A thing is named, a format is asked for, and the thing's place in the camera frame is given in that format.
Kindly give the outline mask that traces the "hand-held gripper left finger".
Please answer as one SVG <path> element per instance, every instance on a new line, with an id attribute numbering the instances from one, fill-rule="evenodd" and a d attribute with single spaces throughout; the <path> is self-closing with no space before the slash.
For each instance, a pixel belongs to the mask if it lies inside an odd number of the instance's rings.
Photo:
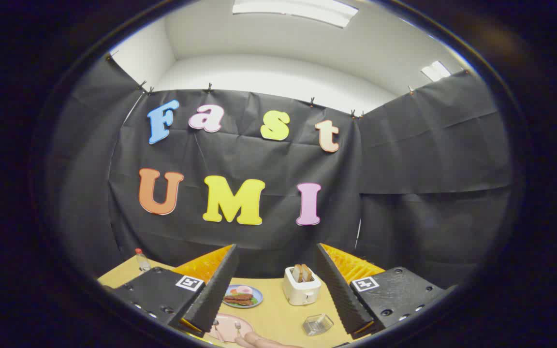
<path id="1" fill-rule="evenodd" d="M 239 263 L 231 244 L 175 270 L 151 267 L 119 286 L 103 287 L 150 320 L 203 337 L 214 319 Z"/>

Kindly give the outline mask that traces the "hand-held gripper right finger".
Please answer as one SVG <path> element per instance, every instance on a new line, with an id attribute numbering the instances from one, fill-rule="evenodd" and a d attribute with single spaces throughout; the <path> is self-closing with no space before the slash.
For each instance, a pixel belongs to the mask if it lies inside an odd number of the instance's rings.
<path id="1" fill-rule="evenodd" d="M 381 269 L 323 243 L 317 244 L 315 262 L 343 328 L 353 339 L 418 315 L 455 289 L 440 288 L 406 267 Z"/>

